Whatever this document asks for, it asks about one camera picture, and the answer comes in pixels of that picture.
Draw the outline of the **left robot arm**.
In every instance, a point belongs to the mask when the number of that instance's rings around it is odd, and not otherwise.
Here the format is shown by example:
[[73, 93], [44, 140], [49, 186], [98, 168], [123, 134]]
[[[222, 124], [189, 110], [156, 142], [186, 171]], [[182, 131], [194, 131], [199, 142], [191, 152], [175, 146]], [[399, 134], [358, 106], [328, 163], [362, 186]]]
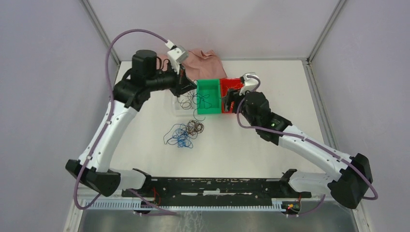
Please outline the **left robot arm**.
[[78, 159], [67, 161], [65, 169], [81, 184], [105, 197], [128, 188], [142, 197], [149, 195], [152, 183], [146, 180], [146, 174], [114, 170], [110, 163], [123, 133], [152, 92], [168, 89], [179, 97], [196, 89], [182, 65], [188, 56], [187, 51], [176, 46], [167, 52], [165, 60], [152, 50], [138, 50], [132, 57], [131, 68], [115, 84], [113, 99], [96, 134]]

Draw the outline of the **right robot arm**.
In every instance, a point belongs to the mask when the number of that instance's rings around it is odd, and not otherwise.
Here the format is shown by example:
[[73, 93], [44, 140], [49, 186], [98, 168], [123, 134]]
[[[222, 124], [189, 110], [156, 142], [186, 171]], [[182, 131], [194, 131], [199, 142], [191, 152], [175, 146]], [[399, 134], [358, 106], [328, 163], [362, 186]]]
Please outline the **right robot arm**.
[[287, 171], [279, 184], [283, 196], [292, 197], [297, 192], [329, 194], [349, 209], [357, 208], [361, 200], [378, 198], [365, 155], [349, 155], [311, 138], [291, 121], [273, 113], [261, 92], [241, 95], [239, 90], [229, 89], [222, 102], [226, 111], [242, 115], [249, 123], [247, 129], [254, 129], [263, 140], [288, 149], [323, 170], [322, 174]]

